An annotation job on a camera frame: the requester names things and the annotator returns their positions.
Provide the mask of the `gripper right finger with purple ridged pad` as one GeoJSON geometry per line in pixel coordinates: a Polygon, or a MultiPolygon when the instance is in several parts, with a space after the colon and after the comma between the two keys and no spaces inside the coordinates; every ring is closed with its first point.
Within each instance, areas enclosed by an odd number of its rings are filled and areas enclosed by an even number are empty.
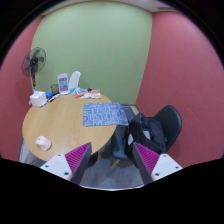
{"type": "Polygon", "coordinates": [[[138,143],[133,143],[132,153],[144,185],[182,169],[168,154],[159,155],[138,143]]]}

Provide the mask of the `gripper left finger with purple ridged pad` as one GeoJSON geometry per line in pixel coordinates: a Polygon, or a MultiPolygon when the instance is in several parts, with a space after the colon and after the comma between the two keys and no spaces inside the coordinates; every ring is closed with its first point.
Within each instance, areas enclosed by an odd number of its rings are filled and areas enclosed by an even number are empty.
{"type": "Polygon", "coordinates": [[[86,143],[72,151],[58,153],[41,166],[41,169],[75,184],[79,184],[92,153],[92,144],[86,143]]]}

